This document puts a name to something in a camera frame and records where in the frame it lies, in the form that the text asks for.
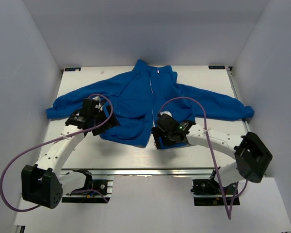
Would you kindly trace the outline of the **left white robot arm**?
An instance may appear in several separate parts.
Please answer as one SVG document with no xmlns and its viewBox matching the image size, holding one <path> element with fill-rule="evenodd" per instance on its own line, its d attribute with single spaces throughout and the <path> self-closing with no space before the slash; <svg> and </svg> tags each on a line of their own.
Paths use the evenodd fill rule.
<svg viewBox="0 0 291 233">
<path fill-rule="evenodd" d="M 66 194 L 93 193 L 91 172 L 77 168 L 62 175 L 61 170 L 88 133 L 100 135 L 119 125 L 108 98 L 103 95 L 85 98 L 82 107 L 75 110 L 66 120 L 61 136 L 54 141 L 46 155 L 34 165 L 26 165 L 23 168 L 22 198 L 53 209 Z"/>
</svg>

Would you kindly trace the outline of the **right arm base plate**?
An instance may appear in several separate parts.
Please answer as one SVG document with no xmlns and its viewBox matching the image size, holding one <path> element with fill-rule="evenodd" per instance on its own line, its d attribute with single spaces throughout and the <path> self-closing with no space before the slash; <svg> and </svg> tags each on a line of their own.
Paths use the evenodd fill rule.
<svg viewBox="0 0 291 233">
<path fill-rule="evenodd" d="M 240 205 L 236 183 L 224 187 L 223 190 L 228 206 L 231 204 L 234 194 L 233 204 Z M 219 187 L 210 187 L 208 185 L 208 179 L 192 179 L 192 188 L 190 191 L 193 195 L 194 206 L 224 206 L 223 196 Z"/>
</svg>

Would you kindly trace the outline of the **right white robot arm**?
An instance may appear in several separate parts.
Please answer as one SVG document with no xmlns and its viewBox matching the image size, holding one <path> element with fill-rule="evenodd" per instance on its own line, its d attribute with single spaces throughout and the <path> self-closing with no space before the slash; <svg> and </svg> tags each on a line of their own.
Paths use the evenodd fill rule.
<svg viewBox="0 0 291 233">
<path fill-rule="evenodd" d="M 203 146 L 234 159 L 233 163 L 218 168 L 211 176 L 209 187 L 216 194 L 242 180 L 260 183 L 273 159 L 271 152 L 253 132 L 246 135 L 222 133 L 189 120 L 179 123 L 168 114 L 162 114 L 155 124 L 152 134 L 159 150 L 179 144 Z"/>
</svg>

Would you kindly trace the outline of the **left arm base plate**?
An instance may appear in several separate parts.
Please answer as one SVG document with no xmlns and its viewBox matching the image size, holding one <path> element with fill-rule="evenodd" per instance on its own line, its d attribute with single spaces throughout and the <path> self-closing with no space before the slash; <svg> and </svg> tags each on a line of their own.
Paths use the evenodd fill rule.
<svg viewBox="0 0 291 233">
<path fill-rule="evenodd" d="M 63 188 L 62 203 L 106 204 L 113 192 L 113 176 L 97 175 L 85 169 L 62 171 L 59 182 Z"/>
</svg>

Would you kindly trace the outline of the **blue zip jacket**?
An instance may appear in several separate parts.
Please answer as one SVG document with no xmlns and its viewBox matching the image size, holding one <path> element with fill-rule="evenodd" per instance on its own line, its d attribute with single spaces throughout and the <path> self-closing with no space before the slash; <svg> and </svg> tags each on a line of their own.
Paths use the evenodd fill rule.
<svg viewBox="0 0 291 233">
<path fill-rule="evenodd" d="M 227 95 L 177 83 L 178 74 L 170 66 L 151 67 L 137 61 L 130 72 L 118 74 L 58 97 L 46 110 L 48 119 L 69 117 L 91 94 L 106 96 L 120 126 L 102 133 L 102 139 L 145 147 L 160 108 L 179 122 L 197 117 L 235 121 L 252 118 L 251 106 Z"/>
</svg>

